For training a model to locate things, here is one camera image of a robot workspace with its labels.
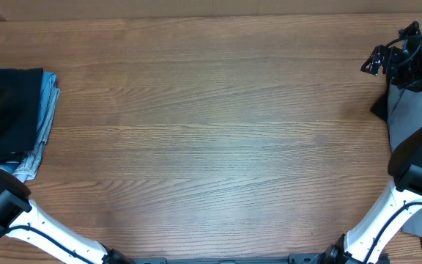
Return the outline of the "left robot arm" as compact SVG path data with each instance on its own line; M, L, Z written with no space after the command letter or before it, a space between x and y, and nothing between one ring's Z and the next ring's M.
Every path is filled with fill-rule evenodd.
M30 194L21 181L0 169L0 239L7 236L25 241L63 263L132 263L117 250L85 238L49 216Z

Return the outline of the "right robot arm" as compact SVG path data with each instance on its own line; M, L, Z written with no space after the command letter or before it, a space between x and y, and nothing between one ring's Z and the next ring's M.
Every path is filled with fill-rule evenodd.
M384 73L387 91L372 106L388 125L392 154L388 183L359 224L319 254L291 254L289 263L388 263L383 253L401 229L416 231L422 222L411 217L422 211L422 33L418 22L399 30L394 41L378 45L361 71Z

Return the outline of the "black shorts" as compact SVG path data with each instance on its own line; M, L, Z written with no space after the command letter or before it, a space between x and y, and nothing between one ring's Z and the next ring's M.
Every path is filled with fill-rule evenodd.
M0 164L19 161L32 150L43 69L0 68Z

